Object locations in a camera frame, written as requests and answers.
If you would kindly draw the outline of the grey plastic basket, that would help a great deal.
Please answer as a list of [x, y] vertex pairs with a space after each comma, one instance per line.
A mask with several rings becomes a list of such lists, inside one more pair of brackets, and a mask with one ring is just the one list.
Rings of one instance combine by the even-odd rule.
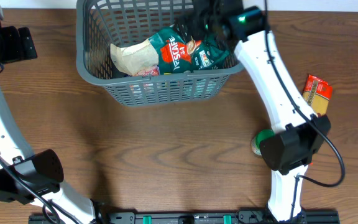
[[197, 1], [78, 0], [76, 67], [86, 82], [103, 87], [126, 106], [203, 100], [216, 96], [243, 66], [230, 54], [220, 70], [128, 77], [110, 58], [110, 45], [138, 44], [187, 12]]

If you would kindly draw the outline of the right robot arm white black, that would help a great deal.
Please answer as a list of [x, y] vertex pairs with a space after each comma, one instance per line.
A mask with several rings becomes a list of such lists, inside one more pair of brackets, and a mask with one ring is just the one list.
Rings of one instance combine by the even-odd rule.
[[234, 55], [250, 75], [270, 119], [273, 135], [259, 143], [272, 171], [264, 222], [307, 223], [300, 205], [301, 186], [313, 156], [327, 142], [327, 116], [318, 116], [303, 99], [278, 52], [268, 12], [257, 6], [241, 9], [224, 1], [199, 1], [193, 12], [176, 19], [185, 39], [215, 34], [235, 42]]

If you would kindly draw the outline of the green Nescafe coffee bag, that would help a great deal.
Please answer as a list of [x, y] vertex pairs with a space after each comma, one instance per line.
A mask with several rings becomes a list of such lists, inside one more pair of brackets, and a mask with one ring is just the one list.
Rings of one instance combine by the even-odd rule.
[[161, 74], [188, 73], [195, 70], [222, 69], [228, 50], [222, 50], [213, 35], [202, 40], [183, 37], [171, 27], [165, 27], [149, 37], [158, 54], [158, 69]]

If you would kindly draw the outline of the colourful tissue multipack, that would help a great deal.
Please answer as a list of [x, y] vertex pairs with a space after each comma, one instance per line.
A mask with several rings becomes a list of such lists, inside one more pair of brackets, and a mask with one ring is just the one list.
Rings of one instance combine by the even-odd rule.
[[140, 77], [158, 76], [158, 75], [160, 75], [160, 71], [159, 71], [159, 67], [157, 65], [153, 65], [149, 68], [139, 70], [135, 74], [135, 76], [140, 76]]

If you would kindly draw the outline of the beige clear plastic bag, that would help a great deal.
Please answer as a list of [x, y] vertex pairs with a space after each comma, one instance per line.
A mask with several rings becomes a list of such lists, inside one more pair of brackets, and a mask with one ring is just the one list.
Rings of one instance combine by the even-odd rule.
[[130, 47], [118, 47], [110, 44], [110, 56], [120, 72], [131, 76], [141, 70], [158, 65], [158, 53], [149, 39]]

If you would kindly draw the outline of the green lid jar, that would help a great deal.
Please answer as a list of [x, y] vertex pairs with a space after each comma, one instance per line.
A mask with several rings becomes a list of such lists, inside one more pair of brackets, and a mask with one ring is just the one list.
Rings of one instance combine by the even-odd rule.
[[268, 138], [271, 138], [274, 136], [274, 132], [271, 129], [264, 129], [261, 130], [258, 134], [255, 135], [255, 137], [251, 140], [251, 149], [257, 156], [261, 156], [260, 152], [260, 143], [263, 140], [266, 140]]

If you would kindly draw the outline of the spaghetti pasta packet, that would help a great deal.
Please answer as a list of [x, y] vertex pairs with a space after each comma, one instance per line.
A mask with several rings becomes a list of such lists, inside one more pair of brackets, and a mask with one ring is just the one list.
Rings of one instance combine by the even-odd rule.
[[309, 74], [302, 96], [318, 116], [326, 114], [333, 93], [332, 86], [321, 78]]

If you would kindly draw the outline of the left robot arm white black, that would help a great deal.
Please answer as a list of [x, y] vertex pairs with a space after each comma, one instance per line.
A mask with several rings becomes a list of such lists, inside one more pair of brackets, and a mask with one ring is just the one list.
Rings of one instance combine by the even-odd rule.
[[[2, 27], [0, 6], [0, 67], [32, 60], [37, 52], [26, 27]], [[18, 128], [0, 88], [0, 202], [42, 208], [49, 223], [103, 223], [98, 204], [65, 182], [57, 154], [35, 153]]]

